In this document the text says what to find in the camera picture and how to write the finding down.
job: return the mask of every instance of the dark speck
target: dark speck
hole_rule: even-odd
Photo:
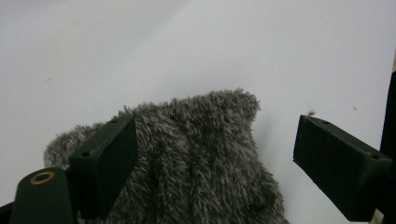
[[[317,112],[315,112],[314,110],[310,110],[308,111],[308,113],[306,114],[308,117],[312,117],[316,114]]]

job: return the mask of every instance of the plush fabric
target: plush fabric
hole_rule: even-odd
[[[139,162],[109,217],[86,223],[288,223],[251,135],[258,109],[242,90],[124,107],[118,116],[135,117]],[[58,135],[46,166],[66,168],[68,156],[102,126]]]

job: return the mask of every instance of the metal ring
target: metal ring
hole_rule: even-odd
[[[38,179],[42,175],[47,175],[47,177],[44,179]],[[36,174],[35,176],[33,176],[32,179],[30,179],[30,183],[33,185],[43,184],[43,183],[46,183],[47,181],[50,181],[54,176],[55,176],[55,173],[53,173],[51,171],[42,172],[42,173],[39,173],[39,174]]]

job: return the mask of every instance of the furry texture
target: furry texture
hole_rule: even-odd
[[[135,117],[139,162],[109,217],[86,223],[288,223],[251,135],[258,109],[242,90],[125,107],[118,116]],[[66,168],[68,156],[102,126],[58,135],[46,166]]]

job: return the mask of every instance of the white tabletop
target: white tabletop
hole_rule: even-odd
[[[76,124],[242,87],[291,223],[348,223],[292,162],[313,110],[379,148],[396,1],[0,1],[0,205]]]

